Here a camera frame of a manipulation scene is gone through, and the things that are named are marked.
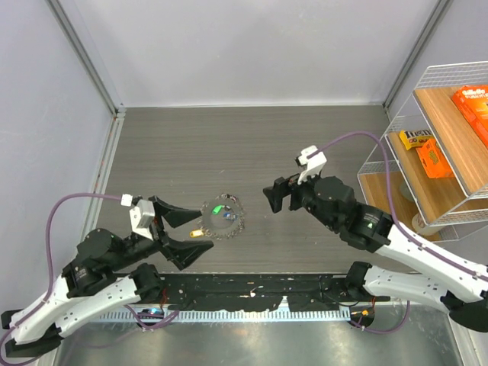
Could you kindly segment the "round steel keyring disc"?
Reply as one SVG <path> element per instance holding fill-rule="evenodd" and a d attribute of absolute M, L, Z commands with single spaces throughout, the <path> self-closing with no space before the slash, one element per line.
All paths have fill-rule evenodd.
<path fill-rule="evenodd" d="M 222 210 L 213 214 L 213 209 L 223 205 Z M 213 239 L 230 239 L 239 235 L 245 227 L 245 211 L 237 196 L 223 193 L 217 197 L 204 202 L 201 207 L 202 216 L 198 220 L 198 228 L 203 231 L 205 236 Z M 223 218 L 224 214 L 235 214 L 237 219 L 234 221 Z"/>

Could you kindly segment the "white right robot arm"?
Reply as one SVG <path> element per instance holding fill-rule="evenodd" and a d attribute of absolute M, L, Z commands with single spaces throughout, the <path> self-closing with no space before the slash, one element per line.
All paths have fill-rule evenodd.
<path fill-rule="evenodd" d="M 415 274 L 401 274 L 356 262 L 345 292 L 353 300 L 397 297 L 435 308 L 457 324 L 487 331 L 487 266 L 462 258 L 414 233 L 393 216 L 355 199 L 335 176 L 300 182 L 278 178 L 263 190 L 273 213 L 289 197 L 290 210 L 303 208 L 349 246 L 400 262 Z"/>

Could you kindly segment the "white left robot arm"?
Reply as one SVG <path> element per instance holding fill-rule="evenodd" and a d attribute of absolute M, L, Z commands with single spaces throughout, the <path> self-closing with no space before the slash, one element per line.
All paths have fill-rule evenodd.
<path fill-rule="evenodd" d="M 115 200 L 130 210 L 130 235 L 121 238 L 106 229 L 92 230 L 59 276 L 48 268 L 50 279 L 43 295 L 23 310 L 1 315 L 3 365 L 9 358 L 22 365 L 36 361 L 109 310 L 160 300 L 165 284 L 156 267 L 145 262 L 151 255 L 160 253 L 183 270 L 214 245 L 210 240 L 174 240 L 165 231 L 166 225 L 176 228 L 196 220 L 200 210 L 176 207 L 157 196 L 145 200 L 122 194 Z"/>

